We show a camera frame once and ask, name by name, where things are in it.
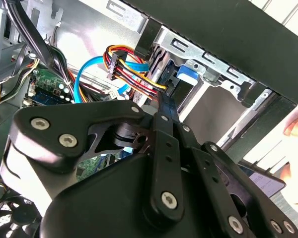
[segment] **cable bundle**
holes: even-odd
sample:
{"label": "cable bundle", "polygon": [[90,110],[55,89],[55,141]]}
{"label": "cable bundle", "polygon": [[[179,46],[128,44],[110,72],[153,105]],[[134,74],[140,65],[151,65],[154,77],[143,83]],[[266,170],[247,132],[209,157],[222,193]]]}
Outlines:
{"label": "cable bundle", "polygon": [[[109,69],[109,65],[111,63],[112,56],[115,51],[123,50],[128,53],[128,55],[134,59],[138,63],[145,63],[143,59],[134,55],[134,50],[128,46],[117,45],[117,46],[109,46],[104,53],[104,63],[107,70]],[[152,82],[150,79],[146,78],[143,74],[136,72],[134,69],[129,67],[122,59],[119,60],[116,74],[114,75],[116,78],[125,81],[131,88],[135,91],[145,95],[150,100],[156,95],[156,91],[165,90],[166,87],[155,82]],[[133,77],[137,78],[139,81],[144,81],[147,85],[151,86],[153,89],[148,88],[147,86],[141,84],[137,80],[133,79]]]}

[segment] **silver screw head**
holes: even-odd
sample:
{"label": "silver screw head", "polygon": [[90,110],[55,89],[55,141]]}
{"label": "silver screw head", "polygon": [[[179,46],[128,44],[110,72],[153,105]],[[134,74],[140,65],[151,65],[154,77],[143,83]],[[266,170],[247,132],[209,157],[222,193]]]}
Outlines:
{"label": "silver screw head", "polygon": [[30,53],[29,58],[32,59],[32,60],[36,60],[38,57],[36,56],[36,54]]}
{"label": "silver screw head", "polygon": [[164,115],[161,116],[162,119],[164,119],[165,121],[168,121],[169,119],[167,117],[165,117]]}
{"label": "silver screw head", "polygon": [[131,110],[133,110],[135,113],[138,113],[139,112],[139,109],[136,108],[136,107],[131,107]]}
{"label": "silver screw head", "polygon": [[46,130],[50,127],[50,123],[43,118],[35,118],[32,119],[31,126],[37,130]]}
{"label": "silver screw head", "polygon": [[217,147],[216,147],[215,145],[210,145],[210,148],[211,148],[212,150],[214,150],[214,151],[217,151],[217,150],[218,150]]}
{"label": "silver screw head", "polygon": [[236,233],[238,234],[243,233],[243,226],[236,217],[230,216],[228,218],[228,223]]}
{"label": "silver screw head", "polygon": [[295,230],[294,230],[294,228],[292,227],[292,225],[290,225],[289,222],[284,221],[284,226],[287,228],[287,230],[288,230],[290,233],[295,234]]}
{"label": "silver screw head", "polygon": [[186,132],[189,132],[189,131],[190,131],[190,128],[189,128],[187,125],[183,125],[182,128],[183,128]]}
{"label": "silver screw head", "polygon": [[64,147],[72,148],[77,145],[77,139],[70,134],[63,134],[59,138],[59,142]]}
{"label": "silver screw head", "polygon": [[275,222],[274,220],[271,220],[270,223],[272,224],[273,228],[279,233],[283,233],[283,230],[280,228],[280,226]]}
{"label": "silver screw head", "polygon": [[164,192],[161,195],[161,200],[164,203],[164,205],[169,209],[176,209],[178,202],[175,196],[170,192]]}

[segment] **green circuit board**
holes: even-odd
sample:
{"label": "green circuit board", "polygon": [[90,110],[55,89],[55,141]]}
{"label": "green circuit board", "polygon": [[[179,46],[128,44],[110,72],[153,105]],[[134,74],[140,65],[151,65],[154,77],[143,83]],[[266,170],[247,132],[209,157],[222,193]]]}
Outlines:
{"label": "green circuit board", "polygon": [[63,81],[60,78],[56,77],[54,74],[45,69],[37,69],[36,72],[36,87],[53,93],[55,96],[59,96],[61,94],[59,85],[62,84]]}
{"label": "green circuit board", "polygon": [[96,169],[98,163],[100,162],[100,160],[101,160],[101,157],[97,156],[97,157],[85,160],[83,162],[80,162],[78,164],[78,167],[81,169],[84,169],[84,173],[82,175],[77,175],[76,176],[77,180],[81,181],[81,180],[91,176],[95,172],[95,169]]}

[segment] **black cable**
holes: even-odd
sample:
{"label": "black cable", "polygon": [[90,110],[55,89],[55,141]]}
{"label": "black cable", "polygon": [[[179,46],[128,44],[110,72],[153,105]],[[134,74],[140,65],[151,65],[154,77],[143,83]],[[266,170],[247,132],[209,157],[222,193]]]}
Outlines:
{"label": "black cable", "polygon": [[7,9],[11,22],[14,24],[26,44],[35,52],[47,68],[54,68],[54,59],[48,46],[45,44],[40,33],[26,15],[20,1],[2,0],[2,3]]}
{"label": "black cable", "polygon": [[4,101],[5,99],[9,98],[10,96],[12,96],[13,94],[16,93],[18,87],[20,86],[21,82],[22,82],[22,78],[24,77],[24,75],[29,71],[31,70],[30,68],[26,68],[24,70],[21,71],[21,73],[19,74],[19,77],[17,79],[17,82],[15,84],[15,86],[12,88],[12,90],[7,93],[6,95],[4,95],[2,98],[1,98],[1,101]]}
{"label": "black cable", "polygon": [[25,58],[27,48],[28,48],[28,46],[26,44],[21,48],[18,58],[15,61],[15,66],[14,66],[14,70],[11,74],[11,77],[16,76],[20,72],[24,58]]}

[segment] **black mounting arm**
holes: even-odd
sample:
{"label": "black mounting arm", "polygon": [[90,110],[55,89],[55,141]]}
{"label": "black mounting arm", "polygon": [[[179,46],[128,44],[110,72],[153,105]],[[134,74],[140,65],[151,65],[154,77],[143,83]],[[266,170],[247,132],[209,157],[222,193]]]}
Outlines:
{"label": "black mounting arm", "polygon": [[1,165],[11,173],[12,149],[59,176],[98,154],[135,149],[57,195],[41,237],[298,238],[290,219],[220,147],[197,143],[169,97],[159,93],[158,104],[154,115],[131,101],[26,108],[15,115]]}

